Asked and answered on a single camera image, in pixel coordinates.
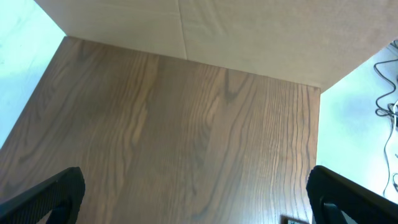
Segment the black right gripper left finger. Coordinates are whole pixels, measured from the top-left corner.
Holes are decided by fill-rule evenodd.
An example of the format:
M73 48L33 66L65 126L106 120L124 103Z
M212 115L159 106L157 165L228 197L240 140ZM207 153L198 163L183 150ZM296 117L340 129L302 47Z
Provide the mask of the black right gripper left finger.
M75 223L85 194L79 167L69 167L1 204L1 223Z

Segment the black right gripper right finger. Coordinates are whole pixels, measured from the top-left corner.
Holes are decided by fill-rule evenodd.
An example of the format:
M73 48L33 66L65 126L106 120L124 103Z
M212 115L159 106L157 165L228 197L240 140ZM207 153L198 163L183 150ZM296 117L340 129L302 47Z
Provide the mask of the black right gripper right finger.
M397 223L397 204L326 167L312 169L306 190L316 223Z

